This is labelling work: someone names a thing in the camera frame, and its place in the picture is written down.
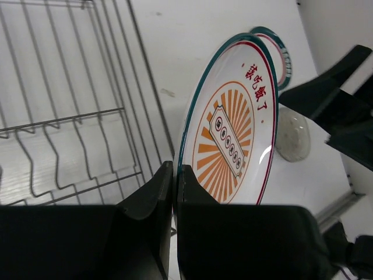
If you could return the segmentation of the green red rimmed white plate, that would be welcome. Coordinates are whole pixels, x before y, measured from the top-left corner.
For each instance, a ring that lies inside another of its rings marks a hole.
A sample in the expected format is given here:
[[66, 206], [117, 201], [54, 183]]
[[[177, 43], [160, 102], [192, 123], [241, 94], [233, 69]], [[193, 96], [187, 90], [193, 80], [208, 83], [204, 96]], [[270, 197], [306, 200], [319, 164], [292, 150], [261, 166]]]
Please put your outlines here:
[[293, 74], [293, 65], [287, 47], [273, 30], [265, 26], [255, 26], [249, 32], [259, 37], [266, 45], [275, 67], [278, 90], [284, 90]]

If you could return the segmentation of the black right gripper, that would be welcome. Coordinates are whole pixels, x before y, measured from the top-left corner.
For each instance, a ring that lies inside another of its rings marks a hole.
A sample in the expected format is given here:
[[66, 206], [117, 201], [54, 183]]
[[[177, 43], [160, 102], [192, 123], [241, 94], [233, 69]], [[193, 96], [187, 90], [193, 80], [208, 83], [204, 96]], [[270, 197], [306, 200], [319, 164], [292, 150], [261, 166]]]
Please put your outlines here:
[[282, 92], [279, 103], [312, 119], [329, 134], [327, 144], [372, 170], [372, 77], [353, 94], [341, 86], [371, 55], [363, 45], [313, 80]]

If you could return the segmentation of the orange sunburst white plate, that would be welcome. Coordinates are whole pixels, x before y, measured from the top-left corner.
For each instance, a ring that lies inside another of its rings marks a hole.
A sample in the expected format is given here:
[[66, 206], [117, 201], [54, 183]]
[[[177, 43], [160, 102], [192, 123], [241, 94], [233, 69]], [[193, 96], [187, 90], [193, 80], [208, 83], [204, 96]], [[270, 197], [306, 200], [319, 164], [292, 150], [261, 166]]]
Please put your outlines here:
[[260, 204], [275, 151], [278, 95], [265, 43], [252, 33], [226, 40], [190, 97], [174, 176], [189, 166], [218, 203]]

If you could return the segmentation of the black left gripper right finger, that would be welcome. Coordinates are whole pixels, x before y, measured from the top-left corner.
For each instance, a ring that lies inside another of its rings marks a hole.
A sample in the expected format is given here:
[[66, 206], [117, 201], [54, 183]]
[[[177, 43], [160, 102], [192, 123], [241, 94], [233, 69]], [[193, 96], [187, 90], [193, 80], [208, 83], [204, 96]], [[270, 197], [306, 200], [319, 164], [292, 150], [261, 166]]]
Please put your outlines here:
[[182, 279], [331, 279], [329, 252], [310, 211], [295, 205], [218, 203], [184, 165], [177, 186]]

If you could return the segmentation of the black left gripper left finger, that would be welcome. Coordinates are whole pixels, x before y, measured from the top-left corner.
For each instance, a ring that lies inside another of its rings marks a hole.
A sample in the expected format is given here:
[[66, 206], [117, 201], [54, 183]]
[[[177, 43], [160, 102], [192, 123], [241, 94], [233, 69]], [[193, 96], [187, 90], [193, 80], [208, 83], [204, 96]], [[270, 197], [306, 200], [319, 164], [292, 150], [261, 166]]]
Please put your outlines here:
[[115, 205], [1, 207], [2, 279], [167, 279], [173, 164]]

